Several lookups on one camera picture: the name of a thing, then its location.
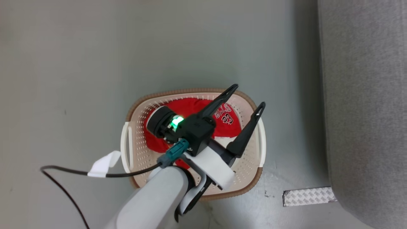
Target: basket rim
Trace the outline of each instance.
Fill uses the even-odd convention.
[[[160,92],[160,93],[153,93],[149,94],[146,96],[143,96],[139,98],[134,104],[131,106],[129,112],[127,113],[126,116],[126,122],[131,121],[131,117],[136,110],[136,108],[143,103],[144,101],[148,99],[154,99],[157,97],[162,97],[162,96],[167,96],[167,95],[177,95],[177,94],[192,94],[192,93],[210,93],[210,92],[215,92],[215,93],[222,93],[225,89],[222,88],[190,88],[190,89],[179,89],[179,90],[172,90],[172,91],[167,91],[167,92]],[[235,95],[238,95],[242,97],[244,100],[246,100],[250,106],[252,107],[253,111],[256,109],[256,104],[254,101],[245,93],[241,91],[235,91]],[[207,196],[202,196],[199,201],[210,201],[210,200],[218,200],[218,199],[223,199],[223,198],[229,198],[229,197],[234,197],[234,196],[239,196],[242,195],[249,190],[251,190],[258,182],[260,179],[260,176],[262,174],[263,168],[258,167],[256,171],[256,175],[254,176],[253,180],[244,188],[232,191],[232,192],[227,192],[227,193],[219,193],[219,194],[213,194],[213,195],[207,195]],[[130,183],[134,188],[140,188],[140,186],[137,184],[135,181],[134,177],[130,177]]]

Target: teal connector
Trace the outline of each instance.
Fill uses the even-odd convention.
[[[171,148],[165,152],[171,162],[177,160],[189,147],[189,143],[185,139],[179,140]]]

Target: red garment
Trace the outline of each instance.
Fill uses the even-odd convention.
[[[168,106],[168,108],[174,111],[177,115],[186,118],[191,114],[198,113],[210,102],[211,100],[208,99],[185,98],[171,101],[165,104],[165,106]],[[170,148],[170,145],[168,145],[163,139],[156,138],[147,130],[147,120],[152,112],[153,110],[150,111],[148,117],[144,120],[144,136],[146,138],[146,144],[149,149],[158,153],[164,153]],[[216,121],[216,128],[212,137],[235,137],[241,132],[239,119],[231,105],[223,103],[215,112],[213,118]]]

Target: gray upholstery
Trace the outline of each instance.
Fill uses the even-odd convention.
[[[406,1],[320,0],[328,164],[341,205],[407,228]]]

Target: basket handle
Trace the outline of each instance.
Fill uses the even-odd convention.
[[[258,123],[258,130],[260,132],[260,165],[263,167],[264,162],[266,161],[266,130],[264,128],[263,120],[260,118]]]
[[[129,159],[127,158],[127,139],[129,140]],[[120,139],[120,151],[122,153],[122,164],[126,173],[130,173],[133,169],[133,137],[132,128],[129,122],[125,122]]]

